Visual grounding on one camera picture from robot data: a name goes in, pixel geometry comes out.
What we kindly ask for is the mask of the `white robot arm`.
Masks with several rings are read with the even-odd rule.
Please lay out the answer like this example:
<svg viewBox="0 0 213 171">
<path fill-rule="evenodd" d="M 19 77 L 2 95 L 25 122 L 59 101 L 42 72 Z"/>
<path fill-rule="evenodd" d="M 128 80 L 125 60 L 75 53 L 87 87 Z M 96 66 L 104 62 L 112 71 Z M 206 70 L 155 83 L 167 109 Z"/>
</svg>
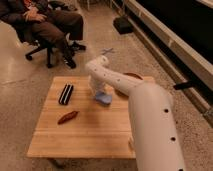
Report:
<svg viewBox="0 0 213 171">
<path fill-rule="evenodd" d="M 187 171 L 175 121 L 171 94 L 152 81 L 108 68 L 106 56 L 85 65 L 94 91 L 108 84 L 128 97 L 128 111 L 138 171 Z"/>
</svg>

